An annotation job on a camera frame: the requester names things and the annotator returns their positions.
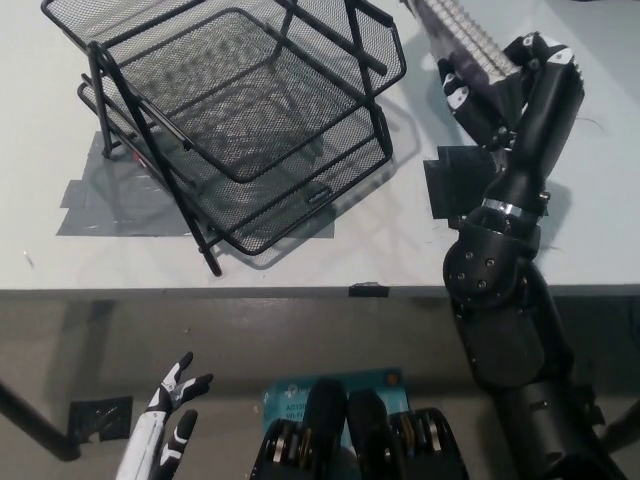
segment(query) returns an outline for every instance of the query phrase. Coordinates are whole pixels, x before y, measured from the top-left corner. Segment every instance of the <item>white tabletop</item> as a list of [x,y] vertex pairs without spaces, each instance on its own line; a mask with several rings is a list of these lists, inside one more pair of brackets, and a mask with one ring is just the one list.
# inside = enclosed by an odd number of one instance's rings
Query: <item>white tabletop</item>
[[[98,130],[75,92],[86,58],[36,1],[3,6],[0,295],[346,295],[365,282],[391,287],[391,295],[443,295],[442,260],[456,233],[431,218],[422,161],[437,158],[438,145],[469,140],[449,117],[411,15],[395,0],[374,3],[394,16],[409,65],[380,99],[394,140],[393,176],[336,220],[335,238],[310,239],[269,268],[223,248],[222,278],[192,238],[56,236],[66,213],[61,199],[69,181],[81,178]],[[542,222],[537,262],[547,281],[558,294],[640,291],[640,3],[463,4],[503,45],[532,30],[570,45],[584,73],[587,96],[551,175],[550,217]]]

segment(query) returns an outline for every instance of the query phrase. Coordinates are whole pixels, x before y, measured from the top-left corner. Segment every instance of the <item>silver metal band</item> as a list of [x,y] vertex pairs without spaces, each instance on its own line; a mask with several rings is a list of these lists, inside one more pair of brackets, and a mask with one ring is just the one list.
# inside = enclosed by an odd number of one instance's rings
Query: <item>silver metal band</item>
[[505,215],[511,215],[512,217],[520,218],[525,222],[537,222],[538,216],[522,210],[520,207],[516,207],[515,205],[511,205],[510,203],[501,202],[499,200],[493,200],[491,198],[485,198],[482,201],[482,206],[491,208],[492,210],[497,210],[499,212],[504,213]]

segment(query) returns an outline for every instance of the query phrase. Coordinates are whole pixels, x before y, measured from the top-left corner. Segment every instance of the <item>concrete floor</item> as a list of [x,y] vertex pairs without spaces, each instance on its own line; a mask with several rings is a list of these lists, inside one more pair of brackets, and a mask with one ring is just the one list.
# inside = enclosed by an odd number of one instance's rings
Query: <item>concrete floor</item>
[[[579,380],[593,382],[608,420],[640,397],[640,324],[625,299],[563,299]],[[515,478],[491,406],[475,388],[444,300],[182,300],[0,302],[0,378],[56,425],[71,400],[134,395],[134,415],[184,352],[213,372],[176,479],[247,478],[262,439],[260,394],[278,377],[403,367],[414,408],[448,416],[472,480]],[[123,441],[51,458],[0,418],[1,479],[112,479]],[[640,477],[640,443],[615,459]]]

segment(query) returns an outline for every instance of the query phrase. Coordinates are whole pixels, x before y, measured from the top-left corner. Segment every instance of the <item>gray duct tape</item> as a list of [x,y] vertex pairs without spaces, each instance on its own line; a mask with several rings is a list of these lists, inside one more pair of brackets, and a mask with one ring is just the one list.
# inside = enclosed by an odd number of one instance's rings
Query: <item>gray duct tape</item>
[[[128,149],[116,149],[111,160],[105,160],[101,151],[102,136],[97,132],[87,155],[82,179],[71,180],[62,199],[60,207],[67,208],[68,212],[60,225],[58,235],[190,235],[173,198],[140,168]],[[333,220],[335,211],[325,209],[322,215],[314,217],[289,237],[333,238]],[[314,222],[318,221],[324,228],[317,228]]]

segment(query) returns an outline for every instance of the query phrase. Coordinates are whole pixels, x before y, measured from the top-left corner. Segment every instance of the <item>black cylinder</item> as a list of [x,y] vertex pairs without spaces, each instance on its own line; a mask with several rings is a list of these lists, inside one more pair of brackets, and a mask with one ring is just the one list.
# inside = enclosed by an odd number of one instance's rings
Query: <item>black cylinder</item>
[[494,394],[522,480],[626,477],[605,453],[565,381],[545,381]]

